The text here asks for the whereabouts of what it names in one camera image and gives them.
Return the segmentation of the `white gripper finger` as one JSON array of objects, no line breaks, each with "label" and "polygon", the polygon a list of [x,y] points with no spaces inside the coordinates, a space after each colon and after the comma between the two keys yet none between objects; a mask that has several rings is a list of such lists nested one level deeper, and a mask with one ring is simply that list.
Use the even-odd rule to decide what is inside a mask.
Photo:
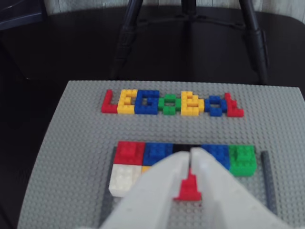
[{"label": "white gripper finger", "polygon": [[290,228],[204,149],[191,149],[191,167],[197,176],[198,189],[203,195],[207,228]]},{"label": "white gripper finger", "polygon": [[188,177],[190,153],[174,153],[140,176],[101,225],[102,229],[164,229],[171,204]]}]

